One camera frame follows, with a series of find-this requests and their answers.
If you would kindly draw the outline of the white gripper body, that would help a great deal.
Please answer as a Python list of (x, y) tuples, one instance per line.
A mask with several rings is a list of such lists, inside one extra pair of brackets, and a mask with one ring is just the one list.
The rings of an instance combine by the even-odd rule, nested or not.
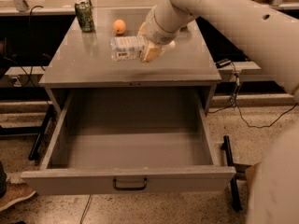
[(174, 6), (169, 0), (162, 0), (146, 16), (146, 35), (155, 44), (167, 45), (178, 36), (182, 27), (195, 19), (191, 12)]

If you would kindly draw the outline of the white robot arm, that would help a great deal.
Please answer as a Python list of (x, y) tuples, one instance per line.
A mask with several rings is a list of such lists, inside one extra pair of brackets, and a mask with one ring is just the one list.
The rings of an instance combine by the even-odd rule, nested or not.
[[(139, 33), (166, 45), (202, 17), (294, 98), (299, 88), (299, 21), (251, 0), (162, 0)], [(255, 168), (247, 224), (299, 224), (299, 122), (280, 134)]]

